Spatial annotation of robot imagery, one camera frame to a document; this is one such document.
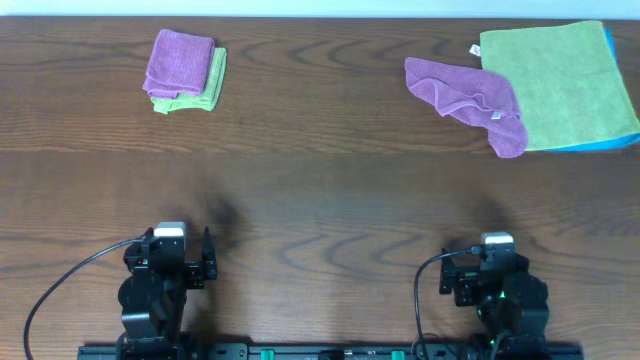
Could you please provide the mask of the purple microfiber cloth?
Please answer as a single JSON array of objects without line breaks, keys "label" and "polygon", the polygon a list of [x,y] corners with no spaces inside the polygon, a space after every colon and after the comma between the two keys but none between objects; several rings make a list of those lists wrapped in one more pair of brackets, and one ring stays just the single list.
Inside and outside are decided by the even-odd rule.
[{"label": "purple microfiber cloth", "polygon": [[440,116],[487,131],[500,158],[521,156],[528,133],[511,83],[496,73],[408,57],[406,86],[412,95],[432,105]]}]

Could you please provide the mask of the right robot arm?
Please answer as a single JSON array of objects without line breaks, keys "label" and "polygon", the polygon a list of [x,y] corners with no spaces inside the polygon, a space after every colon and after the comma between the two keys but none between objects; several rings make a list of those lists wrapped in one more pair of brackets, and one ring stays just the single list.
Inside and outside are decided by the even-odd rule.
[{"label": "right robot arm", "polygon": [[529,273],[529,260],[512,243],[442,250],[439,292],[458,307],[474,307],[486,329],[490,359],[549,359],[546,283]]}]

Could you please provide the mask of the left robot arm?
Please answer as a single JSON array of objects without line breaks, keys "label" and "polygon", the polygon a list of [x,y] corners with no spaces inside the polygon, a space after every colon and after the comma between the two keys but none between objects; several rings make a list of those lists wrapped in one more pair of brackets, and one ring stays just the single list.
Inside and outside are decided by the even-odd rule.
[{"label": "left robot arm", "polygon": [[116,341],[117,359],[188,360],[199,346],[181,332],[187,292],[218,276],[212,236],[204,230],[201,258],[187,261],[186,224],[164,222],[135,239],[124,253],[130,272],[118,301],[125,332]]}]

